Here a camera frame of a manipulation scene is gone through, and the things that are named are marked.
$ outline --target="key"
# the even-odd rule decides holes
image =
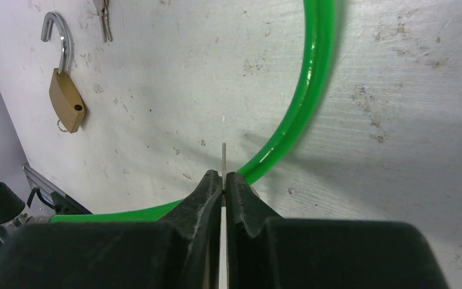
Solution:
[[[111,28],[109,27],[109,12],[107,10],[109,0],[93,0],[93,4],[96,7],[98,16],[100,17],[103,42],[107,42],[107,40],[112,41]]]

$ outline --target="padlock shackle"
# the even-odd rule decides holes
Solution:
[[[59,60],[58,74],[59,76],[63,76],[72,54],[72,46],[66,27],[64,26],[63,18],[57,12],[48,12],[45,15],[43,19],[42,41],[48,42],[51,39],[52,23],[56,24],[59,38],[61,39],[61,59]]]

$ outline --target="key ring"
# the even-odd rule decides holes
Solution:
[[[57,120],[57,128],[62,131],[62,132],[68,132],[66,129],[62,129],[60,126],[59,126],[59,123],[61,122],[60,119]]]

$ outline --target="padlock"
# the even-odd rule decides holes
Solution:
[[[58,69],[54,69],[49,94],[52,107],[61,123],[68,132],[76,132],[84,119],[86,109],[79,91],[68,74],[59,76]]]
[[[63,18],[56,12],[48,12],[43,20],[42,41],[47,42],[51,38],[52,24],[55,23],[61,39],[61,60],[59,68],[52,72],[51,87],[49,94],[52,107],[66,131],[73,133],[79,129],[86,109],[81,95],[75,87],[72,79],[66,73],[66,67],[71,56],[71,42],[64,26]]]

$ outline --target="black rubber grip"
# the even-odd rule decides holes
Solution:
[[[22,212],[25,203],[3,182],[0,182],[0,224],[13,220]]]

